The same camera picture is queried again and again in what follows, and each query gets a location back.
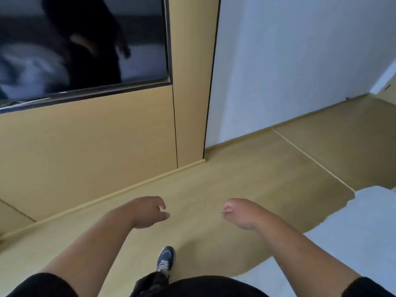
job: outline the sneaker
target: sneaker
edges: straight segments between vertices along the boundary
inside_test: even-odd
[[[172,266],[176,260],[176,250],[173,247],[166,246],[161,250],[157,260],[157,272],[161,272],[169,278]]]

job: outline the wooden baseboard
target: wooden baseboard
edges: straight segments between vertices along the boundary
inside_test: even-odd
[[[17,230],[8,232],[8,233],[6,233],[6,234],[3,234],[2,236],[0,236],[0,239],[5,239],[5,238],[10,237],[10,236],[12,236],[12,235],[15,235],[15,234],[17,234],[17,233],[23,232],[23,231],[25,231],[25,230],[27,230],[27,229],[31,229],[31,228],[37,227],[38,225],[47,223],[47,222],[49,222],[49,221],[51,221],[51,220],[53,220],[53,219],[59,218],[59,217],[64,216],[64,215],[66,215],[66,214],[68,214],[68,213],[71,213],[71,212],[73,212],[73,211],[81,210],[81,209],[83,209],[83,208],[85,208],[85,207],[87,207],[87,206],[91,206],[91,205],[93,205],[93,204],[102,202],[102,201],[104,201],[104,200],[107,200],[107,199],[116,197],[116,196],[118,196],[118,195],[120,195],[120,194],[126,193],[126,192],[128,192],[128,191],[130,191],[130,190],[132,190],[132,189],[135,189],[135,188],[138,187],[138,186],[141,186],[141,185],[150,183],[150,182],[152,182],[152,181],[154,181],[154,180],[158,180],[158,179],[164,178],[164,177],[166,177],[166,176],[168,176],[168,175],[171,175],[171,174],[174,174],[174,173],[183,171],[183,170],[185,170],[185,169],[188,169],[188,168],[190,168],[190,167],[192,167],[192,166],[195,166],[195,165],[198,165],[198,164],[202,164],[202,163],[204,163],[204,162],[206,162],[205,159],[198,160],[198,161],[193,162],[193,163],[191,163],[191,164],[189,164],[189,165],[185,165],[185,166],[180,167],[180,168],[178,168],[178,169],[171,170],[171,171],[169,171],[169,172],[163,173],[163,174],[158,175],[158,176],[156,176],[156,177],[153,177],[153,178],[147,179],[147,180],[145,180],[145,181],[141,181],[141,182],[139,182],[139,183],[136,183],[136,184],[134,184],[134,185],[128,186],[128,187],[126,187],[126,188],[124,188],[124,189],[122,189],[122,190],[116,191],[116,192],[114,192],[114,193],[111,193],[111,194],[105,195],[105,196],[103,196],[103,197],[97,198],[97,199],[95,199],[95,200],[92,200],[92,201],[89,201],[89,202],[80,204],[80,205],[78,205],[78,206],[76,206],[76,207],[73,207],[73,208],[71,208],[71,209],[69,209],[69,210],[62,211],[61,213],[57,213],[57,214],[55,214],[55,215],[53,215],[53,216],[51,216],[51,217],[48,217],[48,218],[46,218],[46,219],[43,219],[43,220],[37,221],[37,222],[35,222],[35,223],[29,224],[29,225],[27,225],[27,226],[25,226],[25,227],[23,227],[23,228],[20,228],[20,229],[17,229]]]
[[[278,124],[275,124],[275,125],[272,125],[272,126],[269,126],[269,127],[266,127],[266,128],[260,129],[260,130],[257,130],[257,131],[255,131],[255,132],[251,132],[251,133],[242,135],[242,136],[240,136],[240,137],[236,137],[235,139],[226,140],[225,142],[222,142],[222,143],[219,143],[219,144],[215,144],[215,145],[213,145],[213,146],[210,146],[210,147],[205,148],[204,156],[205,156],[205,153],[208,152],[208,151],[212,151],[212,150],[215,150],[215,149],[218,149],[218,148],[223,148],[223,147],[225,147],[225,146],[227,146],[227,145],[229,145],[229,144],[232,144],[232,143],[237,142],[237,141],[239,141],[239,140],[246,139],[247,137],[250,137],[250,136],[259,134],[259,133],[261,133],[261,132],[263,132],[263,131],[266,131],[266,130],[269,130],[269,129],[273,129],[273,128],[275,128],[275,127],[278,127],[278,126],[281,126],[281,125],[284,125],[284,124],[293,122],[293,121],[295,121],[295,120],[297,120],[297,119],[301,119],[301,118],[306,117],[306,116],[309,116],[309,115],[311,115],[311,114],[316,114],[316,113],[318,113],[318,112],[321,112],[321,111],[323,111],[323,110],[326,110],[326,109],[329,109],[329,108],[338,106],[338,105],[343,104],[343,103],[345,103],[345,102],[349,102],[349,101],[356,100],[356,99],[358,99],[358,98],[367,97],[367,96],[374,96],[374,95],[373,95],[373,94],[370,94],[370,93],[368,93],[368,94],[361,94],[361,95],[359,95],[359,96],[356,96],[356,97],[353,97],[353,98],[349,98],[349,99],[347,99],[347,100],[338,102],[338,103],[336,103],[336,104],[333,104],[333,105],[330,105],[330,106],[321,108],[321,109],[319,109],[319,110],[315,110],[315,111],[313,111],[313,112],[309,112],[308,114],[300,115],[300,116],[298,116],[298,117],[295,117],[295,118],[293,118],[293,119],[284,121],[284,122],[282,122],[282,123],[278,123]]]

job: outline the white bed sheet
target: white bed sheet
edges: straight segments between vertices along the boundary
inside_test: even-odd
[[[346,207],[305,235],[356,272],[396,294],[396,193],[379,187],[355,193]],[[295,296],[273,257],[234,277],[270,297]]]

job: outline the floor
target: floor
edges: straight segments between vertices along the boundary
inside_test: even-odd
[[[173,280],[244,273],[270,253],[255,233],[220,218],[228,198],[254,200],[305,232],[354,198],[350,187],[396,186],[396,106],[382,102],[360,98],[212,149],[204,164],[15,235],[0,244],[0,292],[42,268],[106,211],[145,195],[162,196],[171,218],[131,233],[101,296],[129,295],[164,245],[177,250]]]

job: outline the shoelace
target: shoelace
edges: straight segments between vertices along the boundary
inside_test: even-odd
[[[166,275],[169,273],[169,262],[167,260],[162,260],[158,265],[158,272],[162,272]]]

